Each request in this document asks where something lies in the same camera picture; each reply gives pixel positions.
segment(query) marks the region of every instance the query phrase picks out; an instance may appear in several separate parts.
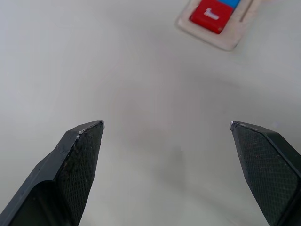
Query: beige holder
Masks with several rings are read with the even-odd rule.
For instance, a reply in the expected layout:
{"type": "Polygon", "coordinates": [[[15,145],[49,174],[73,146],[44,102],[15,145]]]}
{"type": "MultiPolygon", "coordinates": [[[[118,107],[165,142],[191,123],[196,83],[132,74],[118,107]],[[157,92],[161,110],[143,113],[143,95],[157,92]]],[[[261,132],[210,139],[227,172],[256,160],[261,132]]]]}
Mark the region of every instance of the beige holder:
{"type": "Polygon", "coordinates": [[[190,1],[177,20],[178,27],[218,48],[231,51],[239,43],[246,28],[254,18],[261,0],[241,0],[220,34],[213,33],[189,20],[200,2],[200,0],[190,1]]]}

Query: white tabletop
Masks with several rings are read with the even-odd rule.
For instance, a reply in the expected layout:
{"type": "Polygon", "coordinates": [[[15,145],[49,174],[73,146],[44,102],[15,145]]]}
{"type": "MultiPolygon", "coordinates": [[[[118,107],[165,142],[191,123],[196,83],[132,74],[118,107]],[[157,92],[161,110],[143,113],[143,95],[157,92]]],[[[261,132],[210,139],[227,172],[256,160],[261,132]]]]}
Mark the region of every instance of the white tabletop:
{"type": "Polygon", "coordinates": [[[0,211],[63,133],[104,120],[81,226],[267,226],[231,120],[301,150],[301,1],[233,52],[177,30],[185,0],[0,2],[0,211]]]}

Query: red block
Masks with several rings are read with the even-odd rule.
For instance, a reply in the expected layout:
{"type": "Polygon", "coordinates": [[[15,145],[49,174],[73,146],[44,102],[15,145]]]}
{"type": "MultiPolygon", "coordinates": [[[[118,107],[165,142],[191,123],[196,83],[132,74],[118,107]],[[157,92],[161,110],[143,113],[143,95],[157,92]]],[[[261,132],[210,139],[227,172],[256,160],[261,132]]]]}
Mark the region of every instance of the red block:
{"type": "Polygon", "coordinates": [[[220,34],[233,11],[234,8],[217,0],[202,0],[190,16],[190,21],[220,34]]]}

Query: textured gripper pad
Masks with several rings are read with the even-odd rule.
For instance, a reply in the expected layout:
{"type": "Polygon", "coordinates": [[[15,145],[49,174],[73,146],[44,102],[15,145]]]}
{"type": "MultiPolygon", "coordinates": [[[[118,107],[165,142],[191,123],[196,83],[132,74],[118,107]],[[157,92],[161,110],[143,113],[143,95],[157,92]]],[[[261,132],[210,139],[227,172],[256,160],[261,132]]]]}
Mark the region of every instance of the textured gripper pad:
{"type": "Polygon", "coordinates": [[[239,125],[232,133],[245,179],[267,222],[276,226],[299,178],[264,135],[239,125]]]}
{"type": "Polygon", "coordinates": [[[75,225],[79,225],[94,180],[100,148],[100,126],[81,131],[57,177],[58,190],[75,225]]]}

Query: blue block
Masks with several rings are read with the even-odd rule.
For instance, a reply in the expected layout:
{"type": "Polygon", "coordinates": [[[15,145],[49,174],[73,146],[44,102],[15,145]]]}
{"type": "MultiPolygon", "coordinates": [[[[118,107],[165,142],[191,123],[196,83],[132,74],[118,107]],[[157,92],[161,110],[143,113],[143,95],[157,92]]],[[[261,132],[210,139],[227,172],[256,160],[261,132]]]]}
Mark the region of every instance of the blue block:
{"type": "Polygon", "coordinates": [[[219,0],[220,2],[231,6],[233,8],[236,8],[236,6],[239,4],[240,0],[219,0]]]}

